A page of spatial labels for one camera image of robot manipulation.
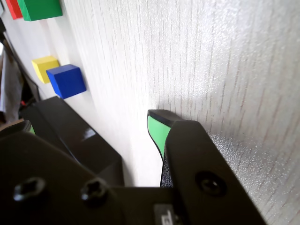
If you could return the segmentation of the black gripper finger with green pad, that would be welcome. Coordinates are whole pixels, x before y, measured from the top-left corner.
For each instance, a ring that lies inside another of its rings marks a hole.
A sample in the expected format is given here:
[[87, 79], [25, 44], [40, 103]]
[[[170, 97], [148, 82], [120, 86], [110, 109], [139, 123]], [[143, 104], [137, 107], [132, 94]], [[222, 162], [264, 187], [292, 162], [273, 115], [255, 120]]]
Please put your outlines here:
[[100, 178], [18, 123], [0, 133], [0, 222], [122, 225], [125, 219]]
[[148, 133], [164, 159], [189, 225], [263, 225], [264, 219], [203, 126], [148, 110]]

